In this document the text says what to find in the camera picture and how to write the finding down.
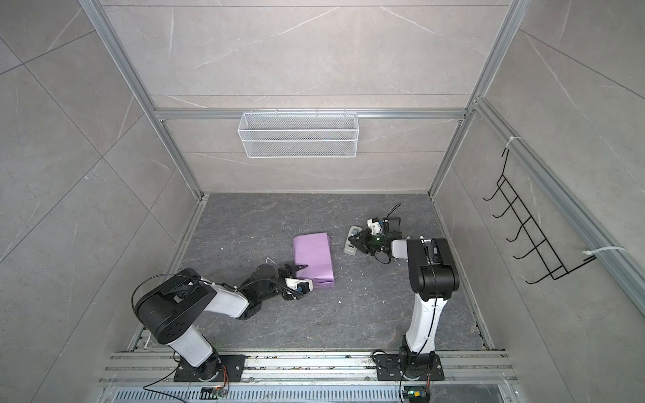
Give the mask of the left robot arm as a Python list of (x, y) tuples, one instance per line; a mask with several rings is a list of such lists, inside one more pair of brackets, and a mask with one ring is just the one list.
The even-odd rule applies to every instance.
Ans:
[(173, 349), (193, 369), (202, 370), (218, 361), (215, 347), (195, 326), (204, 312), (246, 320), (274, 297), (298, 300), (313, 290), (312, 280), (297, 278), (305, 268), (260, 265), (240, 285), (207, 280), (196, 270), (186, 268), (164, 274), (166, 280), (142, 297), (132, 296), (131, 308), (159, 344)]

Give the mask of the pink wrapping paper sheet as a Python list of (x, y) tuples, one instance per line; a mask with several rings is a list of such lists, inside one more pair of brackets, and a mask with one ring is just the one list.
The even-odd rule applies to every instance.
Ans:
[(311, 280), (315, 287), (335, 286), (331, 241), (327, 233), (300, 235), (293, 240), (294, 263), (305, 265), (296, 273), (298, 279)]

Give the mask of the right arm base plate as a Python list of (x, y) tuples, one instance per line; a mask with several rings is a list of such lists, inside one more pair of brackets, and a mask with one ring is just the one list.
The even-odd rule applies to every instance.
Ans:
[(379, 381), (429, 380), (443, 381), (445, 375), (440, 357), (435, 354), (420, 354), (414, 359), (397, 354), (385, 354), (377, 351), (371, 355), (376, 366)]

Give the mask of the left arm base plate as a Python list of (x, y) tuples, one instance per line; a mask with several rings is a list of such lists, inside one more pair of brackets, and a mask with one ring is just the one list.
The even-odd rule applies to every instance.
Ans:
[(246, 357), (243, 354), (214, 354), (198, 367), (192, 367), (180, 357), (174, 382), (240, 382), (245, 368)]

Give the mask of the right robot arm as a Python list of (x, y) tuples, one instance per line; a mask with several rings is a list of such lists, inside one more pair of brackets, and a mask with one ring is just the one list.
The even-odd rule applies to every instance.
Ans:
[(460, 276), (445, 238), (405, 238), (401, 219), (370, 219), (367, 228), (349, 230), (346, 245), (374, 258), (386, 255), (386, 264), (405, 260), (415, 295), (413, 317), (399, 349), (399, 362), (426, 365), (436, 357), (436, 336), (443, 309), (460, 288)]

